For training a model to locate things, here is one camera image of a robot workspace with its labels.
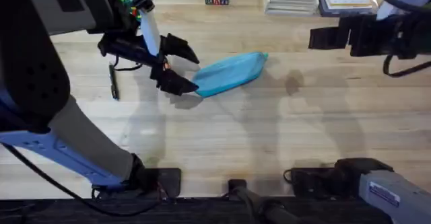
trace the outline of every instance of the black cable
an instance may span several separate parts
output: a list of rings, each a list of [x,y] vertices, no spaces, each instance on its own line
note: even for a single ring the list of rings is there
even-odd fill
[[[284,171],[284,173],[283,173],[283,179],[288,184],[292,184],[292,180],[289,180],[288,177],[286,177],[286,174],[290,173],[291,171],[292,171],[292,169],[289,169],[289,170]]]
[[[35,204],[28,204],[26,206],[23,207],[16,207],[16,208],[12,208],[12,209],[0,209],[0,213],[6,213],[6,212],[15,212],[15,211],[20,211],[29,207],[34,207],[36,206]]]
[[[409,69],[398,71],[396,73],[390,73],[389,72],[389,66],[391,64],[392,58],[393,58],[393,55],[388,55],[386,57],[385,61],[383,62],[383,73],[385,75],[388,75],[388,76],[394,77],[394,78],[410,75],[412,73],[416,73],[418,71],[421,71],[421,70],[424,70],[428,67],[431,67],[431,61],[430,61],[430,62],[422,63],[420,65],[416,65],[416,66],[411,67]]]
[[[431,14],[431,9],[421,7],[421,6],[412,5],[412,4],[408,4],[408,3],[402,2],[400,0],[384,0],[384,1],[386,1],[387,3],[390,3],[391,5],[399,8],[399,9],[402,9],[404,11]]]
[[[142,65],[143,64],[141,64],[141,63],[136,63],[136,66],[134,66],[134,67],[130,67],[130,68],[121,68],[121,69],[116,69],[115,67],[119,64],[119,61],[120,61],[120,57],[118,56],[118,55],[116,55],[115,56],[115,63],[114,63],[114,70],[115,71],[134,71],[134,70],[136,70],[136,69],[140,69],[140,68],[142,68]]]
[[[235,189],[231,190],[230,192],[224,194],[222,196],[222,198],[228,197],[229,194],[234,194],[240,200],[244,201],[246,208],[247,208],[248,216],[250,218],[250,223],[255,224],[256,223],[256,212],[255,212],[255,208],[253,206],[253,202],[251,201],[251,199],[248,196],[245,196],[246,198],[242,198],[241,196],[237,195],[237,192],[238,192],[238,189],[235,188]]]
[[[136,70],[136,69],[140,69],[140,68],[142,68],[142,65],[143,65],[143,64],[141,64],[141,63],[136,63],[136,65],[137,65],[137,66],[134,66],[134,67],[131,67],[131,68],[115,69],[115,71],[134,71],[134,70]]]
[[[24,157],[15,147],[6,145],[5,143],[2,143],[2,145],[10,152],[12,155],[17,157],[23,164],[25,164],[27,167],[29,167],[31,170],[33,170],[36,174],[38,174],[40,177],[42,177],[44,180],[52,184],[53,186],[57,187],[59,190],[63,191],[64,193],[68,194],[69,196],[73,197],[74,199],[80,201],[82,204],[86,205],[88,208],[92,209],[93,211],[97,211],[99,213],[109,215],[112,217],[133,217],[139,214],[142,214],[144,212],[147,212],[149,210],[152,210],[156,206],[160,205],[161,202],[155,202],[151,204],[148,207],[145,207],[144,209],[140,211],[135,211],[133,213],[112,213],[110,211],[105,211],[103,209],[100,209],[99,207],[89,203],[88,201],[84,200],[82,197],[78,196],[76,193],[72,192],[70,189],[64,187],[54,179],[52,179],[48,174],[43,172],[41,169],[39,169],[36,165],[34,165],[30,160],[28,160],[26,157]]]

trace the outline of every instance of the wooden table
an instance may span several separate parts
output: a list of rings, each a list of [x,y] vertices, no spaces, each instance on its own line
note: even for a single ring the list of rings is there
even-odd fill
[[[268,52],[260,78],[202,100],[158,91],[143,68],[118,74],[117,102],[110,94],[108,59],[96,47],[100,36],[53,36],[82,110],[147,166],[181,168],[183,196],[220,195],[230,178],[247,179],[261,194],[290,194],[284,170],[343,157],[377,158],[431,190],[431,97],[426,96],[431,70],[391,79],[382,73],[383,57],[307,49],[309,30],[336,25],[337,19],[264,15],[262,0],[231,3],[156,0],[160,33],[188,40],[201,67],[242,52]],[[395,60],[393,70],[426,59]],[[171,63],[183,61],[172,58]],[[89,196],[86,179],[23,152],[55,179]],[[0,164],[1,198],[68,197],[4,149]]]

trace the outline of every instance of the blue cloth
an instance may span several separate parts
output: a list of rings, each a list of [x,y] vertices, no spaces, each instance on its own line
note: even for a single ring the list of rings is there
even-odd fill
[[[206,98],[256,79],[262,72],[268,54],[250,52],[220,60],[199,70],[192,82]]]

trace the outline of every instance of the label sticker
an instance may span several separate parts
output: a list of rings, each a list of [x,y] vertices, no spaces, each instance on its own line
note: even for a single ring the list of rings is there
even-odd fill
[[[398,207],[399,203],[401,202],[399,195],[374,182],[370,182],[370,192],[381,197],[385,201],[389,202],[389,204],[396,207]]]

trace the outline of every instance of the black marker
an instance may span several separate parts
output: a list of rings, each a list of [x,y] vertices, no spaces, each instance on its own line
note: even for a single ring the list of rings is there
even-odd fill
[[[110,92],[112,97],[116,100],[120,99],[119,88],[117,85],[117,79],[115,78],[114,65],[109,64],[109,77],[110,77]]]

